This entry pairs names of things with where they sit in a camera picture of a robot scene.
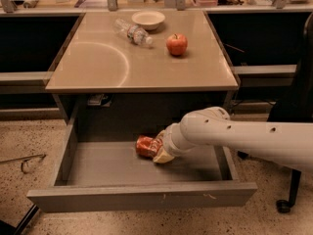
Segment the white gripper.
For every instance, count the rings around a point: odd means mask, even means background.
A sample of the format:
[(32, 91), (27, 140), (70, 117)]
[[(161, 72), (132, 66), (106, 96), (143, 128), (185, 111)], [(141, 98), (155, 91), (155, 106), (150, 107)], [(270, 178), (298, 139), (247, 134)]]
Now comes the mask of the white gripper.
[(182, 155), (182, 151), (174, 144), (174, 135), (179, 133), (179, 124), (173, 123), (156, 136), (156, 139), (163, 141), (163, 148), (153, 158), (155, 164), (166, 164), (171, 162), (174, 157), (180, 157)]

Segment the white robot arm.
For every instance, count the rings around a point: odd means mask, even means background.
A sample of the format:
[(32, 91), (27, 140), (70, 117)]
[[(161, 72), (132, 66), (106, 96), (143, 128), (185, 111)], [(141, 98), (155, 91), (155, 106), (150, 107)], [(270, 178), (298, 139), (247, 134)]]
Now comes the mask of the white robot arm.
[(236, 149), (254, 157), (304, 172), (313, 172), (313, 124), (235, 121), (220, 107), (189, 112), (159, 136), (158, 164), (181, 157), (195, 147)]

